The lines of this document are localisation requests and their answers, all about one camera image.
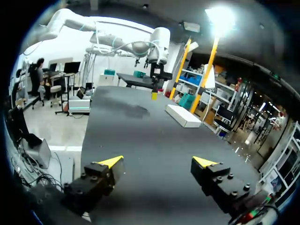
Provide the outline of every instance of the stool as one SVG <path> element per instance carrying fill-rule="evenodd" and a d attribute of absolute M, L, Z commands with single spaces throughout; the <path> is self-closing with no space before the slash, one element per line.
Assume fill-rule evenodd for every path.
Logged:
<path fill-rule="evenodd" d="M 59 106 L 61 106 L 61 103 L 60 103 L 60 101 L 57 97 L 57 95 L 60 93 L 60 91 L 61 91 L 61 86 L 60 85 L 56 85 L 56 86 L 53 86 L 53 87 L 50 88 L 50 92 L 52 94 L 54 94 L 54 98 L 55 98 L 53 101 L 51 101 L 50 107 L 52 107 L 54 104 L 59 104 Z"/>

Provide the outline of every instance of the black chair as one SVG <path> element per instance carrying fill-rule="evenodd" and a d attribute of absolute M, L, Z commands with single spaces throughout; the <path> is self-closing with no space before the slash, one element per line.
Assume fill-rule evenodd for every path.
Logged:
<path fill-rule="evenodd" d="M 216 111 L 216 116 L 217 115 L 222 117 L 222 119 L 214 119 L 214 124 L 217 126 L 215 134 L 218 135 L 221 132 L 221 130 L 225 131 L 226 133 L 231 132 L 232 128 L 230 126 L 230 123 L 233 119 L 233 112 L 226 109 L 224 106 L 219 105 Z"/>

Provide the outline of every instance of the yellow block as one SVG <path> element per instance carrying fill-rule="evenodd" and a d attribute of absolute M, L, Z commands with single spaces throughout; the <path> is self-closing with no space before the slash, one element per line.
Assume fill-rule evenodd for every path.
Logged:
<path fill-rule="evenodd" d="M 124 158 L 123 156 L 117 156 L 115 158 L 110 158 L 101 162 L 97 162 L 98 164 L 104 164 L 108 166 L 108 168 L 112 168 L 113 165 L 115 165 L 120 159 Z"/>
<path fill-rule="evenodd" d="M 200 166 L 202 166 L 203 168 L 206 168 L 207 166 L 211 165 L 211 164 L 219 164 L 219 163 L 216 163 L 216 162 L 212 162 L 212 161 L 209 161 L 209 160 L 206 160 L 204 158 L 199 158 L 199 157 L 196 157 L 196 156 L 193 156 L 193 158 L 200 164 Z"/>
<path fill-rule="evenodd" d="M 158 99 L 158 93 L 157 92 L 152 92 L 152 100 L 157 100 Z"/>

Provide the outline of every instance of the computer monitor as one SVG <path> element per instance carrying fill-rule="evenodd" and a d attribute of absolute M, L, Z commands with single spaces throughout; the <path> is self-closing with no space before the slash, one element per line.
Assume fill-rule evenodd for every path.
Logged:
<path fill-rule="evenodd" d="M 51 71 L 51 72 L 55 72 L 55 70 L 56 70 L 56 66 L 57 66 L 57 63 L 53 63 L 53 64 L 51 64 L 51 65 L 50 65 L 50 67 L 49 67 L 49 71 Z"/>
<path fill-rule="evenodd" d="M 80 62 L 67 62 L 65 63 L 64 72 L 66 74 L 77 73 L 79 70 Z"/>

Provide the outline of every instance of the black tabletop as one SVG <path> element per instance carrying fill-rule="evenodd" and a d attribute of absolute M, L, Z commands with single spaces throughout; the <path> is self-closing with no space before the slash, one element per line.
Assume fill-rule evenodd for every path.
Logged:
<path fill-rule="evenodd" d="M 133 86 L 137 86 L 137 87 L 145 87 L 145 88 L 153 89 L 152 80 L 150 79 L 149 76 L 145 76 L 144 78 L 139 78 L 139 77 L 135 77 L 133 75 L 121 74 L 121 73 L 117 73 L 117 75 L 120 79 L 125 81 L 128 86 L 133 85 Z M 157 88 L 158 89 L 162 88 L 163 84 L 164 84 L 163 81 L 160 82 L 157 85 Z"/>
<path fill-rule="evenodd" d="M 183 128 L 165 107 L 174 104 L 151 92 L 103 86 L 94 93 L 82 146 L 82 168 L 92 161 L 124 156 L 124 174 L 114 191 L 92 211 L 94 224 L 227 224 L 190 173 L 192 156 L 230 165 L 255 186 L 258 177 L 231 146 L 204 125 Z"/>

